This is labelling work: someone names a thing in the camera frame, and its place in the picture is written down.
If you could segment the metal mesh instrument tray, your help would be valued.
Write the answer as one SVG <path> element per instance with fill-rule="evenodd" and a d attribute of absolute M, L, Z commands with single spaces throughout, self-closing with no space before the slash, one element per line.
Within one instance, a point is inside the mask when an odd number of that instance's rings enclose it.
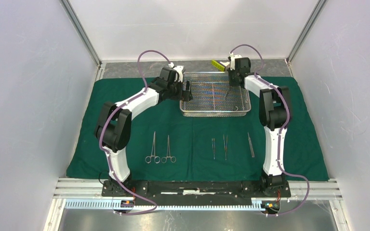
<path fill-rule="evenodd" d="M 229 86 L 227 72 L 187 72 L 184 80 L 191 81 L 193 100 L 180 101 L 180 110 L 187 117 L 238 117 L 251 110 L 249 92 L 231 87 L 229 97 L 224 96 Z"/>

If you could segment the green surgical cloth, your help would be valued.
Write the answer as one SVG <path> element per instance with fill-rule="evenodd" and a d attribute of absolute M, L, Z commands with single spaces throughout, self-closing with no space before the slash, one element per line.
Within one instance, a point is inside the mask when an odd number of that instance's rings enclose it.
<path fill-rule="evenodd" d="M 329 179 L 314 124 L 303 94 L 292 77 L 267 77 L 275 85 L 287 86 L 291 92 L 292 118 L 284 142 L 284 169 L 303 175 L 310 181 Z M 74 156 L 66 170 L 69 178 L 95 179 L 106 176 L 108 165 L 94 135 L 95 126 L 105 102 L 118 102 L 139 92 L 144 83 L 139 78 L 102 79 L 94 84 L 83 117 Z M 258 180 L 265 157 L 265 133 L 259 121 L 259 99 L 250 95 L 252 109 L 241 117 L 185 117 L 177 101 L 166 100 L 141 113 L 132 121 L 132 133 L 126 156 L 132 178 L 160 181 L 238 181 Z M 166 156 L 170 136 L 172 156 L 176 162 L 150 164 L 156 132 L 156 154 Z M 250 134 L 255 157 L 251 157 Z M 223 135 L 228 136 L 227 160 Z M 211 139 L 215 138 L 216 160 Z"/>

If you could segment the pointed steel tweezers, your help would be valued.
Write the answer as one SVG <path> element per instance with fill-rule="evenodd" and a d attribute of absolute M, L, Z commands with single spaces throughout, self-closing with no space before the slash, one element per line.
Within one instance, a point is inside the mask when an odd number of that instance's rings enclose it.
<path fill-rule="evenodd" d="M 223 142 L 224 142 L 225 160 L 227 160 L 227 151 L 228 151 L 228 136 L 227 135 L 223 135 Z"/>

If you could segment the steel forceps with ring handles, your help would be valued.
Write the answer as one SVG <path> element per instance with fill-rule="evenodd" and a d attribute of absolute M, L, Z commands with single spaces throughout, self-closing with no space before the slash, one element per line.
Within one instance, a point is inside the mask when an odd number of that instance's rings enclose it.
<path fill-rule="evenodd" d="M 147 164 L 150 164 L 152 161 L 155 164 L 158 164 L 158 163 L 161 162 L 161 158 L 159 156 L 157 156 L 157 154 L 156 154 L 156 132 L 154 132 L 154 134 L 153 134 L 151 154 L 145 157 L 145 162 Z"/>

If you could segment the steel scalpel handle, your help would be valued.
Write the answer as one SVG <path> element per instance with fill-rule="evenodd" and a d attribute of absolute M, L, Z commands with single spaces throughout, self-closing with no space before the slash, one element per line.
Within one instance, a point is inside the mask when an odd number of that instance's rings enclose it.
<path fill-rule="evenodd" d="M 226 91 L 226 94 L 225 94 L 225 96 L 224 96 L 224 102 L 226 102 L 226 101 L 227 101 L 227 99 L 228 99 L 228 97 L 229 97 L 229 94 L 230 94 L 230 91 L 231 91 L 231 87 L 229 87 L 229 88 L 227 89 L 227 91 Z"/>

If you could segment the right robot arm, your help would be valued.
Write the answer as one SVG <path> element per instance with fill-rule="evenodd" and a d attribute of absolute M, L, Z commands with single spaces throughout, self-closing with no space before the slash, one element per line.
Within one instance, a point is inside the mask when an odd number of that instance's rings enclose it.
<path fill-rule="evenodd" d="M 279 87 L 251 72 L 251 61 L 241 55 L 228 57 L 229 85 L 241 87 L 259 98 L 259 120 L 265 132 L 265 159 L 259 179 L 259 191 L 264 196 L 272 196 L 286 185 L 283 166 L 284 140 L 290 121 L 290 90 Z"/>

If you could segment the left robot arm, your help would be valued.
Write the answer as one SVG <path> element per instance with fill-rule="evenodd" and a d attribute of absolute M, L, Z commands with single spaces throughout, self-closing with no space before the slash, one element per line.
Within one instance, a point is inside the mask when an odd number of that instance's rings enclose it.
<path fill-rule="evenodd" d="M 113 189 L 120 196 L 126 196 L 132 191 L 132 183 L 127 180 L 131 172 L 126 156 L 132 121 L 164 100 L 192 100 L 191 82 L 184 80 L 184 72 L 184 66 L 170 63 L 162 68 L 158 77 L 145 83 L 138 93 L 117 103 L 103 104 L 94 134 L 99 148 L 106 154 L 109 176 L 115 181 Z"/>

